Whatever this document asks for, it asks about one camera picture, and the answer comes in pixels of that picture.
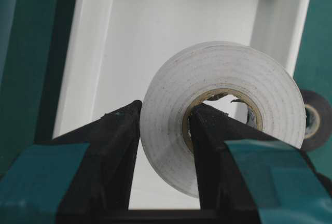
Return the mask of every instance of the white tray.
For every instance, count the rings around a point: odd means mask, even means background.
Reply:
[[[292,75],[309,0],[77,0],[54,136],[143,100],[158,68],[205,41],[252,46]],[[198,208],[148,164],[141,146],[131,208]]]

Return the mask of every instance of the white tape roll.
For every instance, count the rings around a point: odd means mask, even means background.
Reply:
[[[193,197],[198,196],[198,188],[193,154],[184,142],[184,116],[194,104],[220,93],[246,101],[259,129],[267,134],[297,148],[305,134],[300,91],[285,69],[266,54],[223,41],[179,52],[150,83],[141,111],[141,140],[159,176]]]

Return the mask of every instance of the black tape roll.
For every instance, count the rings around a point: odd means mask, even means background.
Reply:
[[[312,151],[324,145],[332,133],[332,108],[321,95],[301,90],[307,123],[301,150]]]

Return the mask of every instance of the tape core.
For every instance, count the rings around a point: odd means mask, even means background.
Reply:
[[[206,100],[215,101],[219,100],[222,97],[225,97],[227,95],[234,95],[237,97],[241,102],[245,103],[248,108],[248,116],[247,116],[247,125],[254,127],[258,129],[259,131],[262,131],[263,129],[263,122],[262,122],[262,116],[261,113],[257,107],[257,105],[254,103],[254,101],[249,98],[246,94],[234,90],[234,89],[228,89],[228,88],[219,88],[210,90],[208,92],[205,92],[198,96],[196,99],[193,100],[193,102],[187,107],[187,110],[183,116],[182,119],[182,137],[184,139],[184,142],[186,143],[188,149],[193,154],[193,146],[192,141],[190,137],[190,126],[189,126],[189,115],[191,113],[191,110],[193,107],[201,104],[202,102]]]
[[[316,134],[321,125],[321,117],[313,106],[305,104],[305,109],[307,115],[305,138],[311,138]]]

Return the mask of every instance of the teal surface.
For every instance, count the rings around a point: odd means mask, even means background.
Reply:
[[[0,0],[0,84],[4,71],[16,0]]]
[[[294,73],[299,88],[317,92],[330,104],[332,103],[331,17],[331,0],[310,0]],[[316,169],[332,179],[332,137],[324,146],[308,154]]]
[[[75,0],[0,0],[0,176],[51,139]]]
[[[33,145],[0,181],[0,223],[55,223],[89,144]]]
[[[302,156],[281,141],[226,142],[262,223],[332,222],[332,199]]]

